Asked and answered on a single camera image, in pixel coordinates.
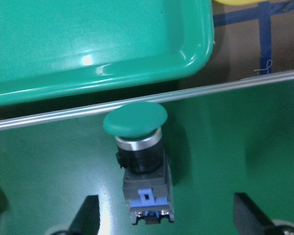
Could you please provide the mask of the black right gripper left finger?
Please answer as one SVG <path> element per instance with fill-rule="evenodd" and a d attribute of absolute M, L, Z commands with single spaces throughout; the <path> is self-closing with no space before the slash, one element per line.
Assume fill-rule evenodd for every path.
<path fill-rule="evenodd" d="M 88 195 L 68 228 L 69 235 L 97 235 L 99 232 L 99 198 Z"/>

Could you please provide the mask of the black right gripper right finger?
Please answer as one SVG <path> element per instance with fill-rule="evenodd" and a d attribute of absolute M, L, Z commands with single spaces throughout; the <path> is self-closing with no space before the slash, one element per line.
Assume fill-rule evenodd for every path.
<path fill-rule="evenodd" d="M 266 235 L 274 228 L 269 217 L 243 192 L 234 193 L 233 224 L 240 235 Z"/>

